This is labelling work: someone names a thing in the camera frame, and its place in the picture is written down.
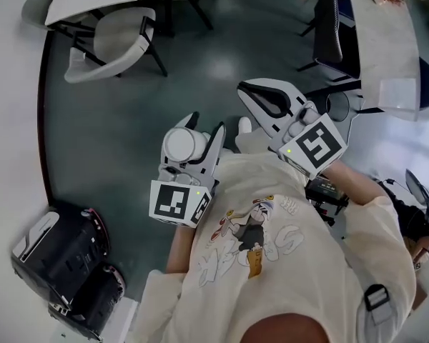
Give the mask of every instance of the white wall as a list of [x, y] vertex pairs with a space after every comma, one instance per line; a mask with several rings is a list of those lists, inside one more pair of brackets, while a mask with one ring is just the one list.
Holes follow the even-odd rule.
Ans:
[[56, 321], [11, 268], [11, 248], [46, 208], [36, 94], [46, 33], [21, 23], [25, 0], [0, 0], [0, 343], [48, 342]]

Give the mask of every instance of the white cube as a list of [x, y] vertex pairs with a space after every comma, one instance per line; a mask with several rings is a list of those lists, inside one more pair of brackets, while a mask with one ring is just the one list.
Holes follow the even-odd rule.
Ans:
[[168, 224], [197, 227], [212, 200], [207, 187], [151, 181], [149, 215]]
[[278, 156], [309, 179], [342, 156], [347, 149], [340, 133], [328, 114], [323, 114], [286, 145]]

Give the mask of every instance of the floor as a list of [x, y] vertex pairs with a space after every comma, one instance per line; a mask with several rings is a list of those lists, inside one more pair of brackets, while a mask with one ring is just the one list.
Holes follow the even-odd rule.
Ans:
[[[94, 207], [112, 241], [111, 262], [125, 276], [127, 296], [139, 299], [151, 269], [163, 268], [174, 232], [148, 215], [149, 185], [157, 178], [165, 132], [192, 111], [199, 130], [220, 121], [233, 145], [237, 120], [247, 111], [237, 98], [244, 79], [270, 77], [292, 82], [302, 92], [337, 77], [311, 62], [312, 34], [298, 36], [312, 19], [317, 0], [201, 0], [214, 31], [207, 31], [185, 2], [174, 4], [173, 38], [153, 42], [169, 76], [145, 56], [121, 79], [83, 84], [63, 79], [70, 40], [56, 36], [46, 83], [46, 147], [53, 192], [59, 199]], [[154, 0], [158, 20], [163, 6]], [[361, 99], [350, 93], [359, 109]], [[349, 119], [337, 124], [347, 139]], [[343, 159], [356, 169], [403, 184], [412, 169], [429, 188], [429, 121], [406, 122], [386, 114], [352, 122]]]

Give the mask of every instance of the strap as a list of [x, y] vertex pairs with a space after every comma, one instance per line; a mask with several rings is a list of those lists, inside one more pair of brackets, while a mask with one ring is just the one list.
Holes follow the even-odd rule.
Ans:
[[373, 275], [364, 267], [360, 258], [352, 252], [343, 240], [334, 235], [331, 227], [328, 227], [328, 229], [334, 240], [340, 245], [345, 254], [346, 262], [359, 280], [360, 286], [364, 291], [365, 308], [371, 313], [374, 324], [379, 325], [391, 318], [393, 307], [386, 287], [378, 284]]

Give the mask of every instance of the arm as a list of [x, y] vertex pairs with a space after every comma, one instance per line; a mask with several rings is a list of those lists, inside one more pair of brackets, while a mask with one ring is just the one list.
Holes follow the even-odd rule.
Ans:
[[184, 277], [189, 270], [194, 235], [195, 229], [177, 227], [165, 274], [159, 271], [149, 273], [132, 330], [134, 342], [157, 343], [162, 340], [177, 307]]
[[388, 288], [400, 328], [412, 307], [416, 278], [393, 203], [382, 187], [341, 161], [335, 161], [324, 175], [353, 200], [345, 211], [345, 242], [377, 283]]
[[195, 229], [178, 226], [174, 233], [172, 248], [165, 273], [187, 273]]
[[388, 196], [372, 179], [357, 173], [340, 160], [334, 161], [323, 174], [356, 204], [363, 206], [380, 196]]

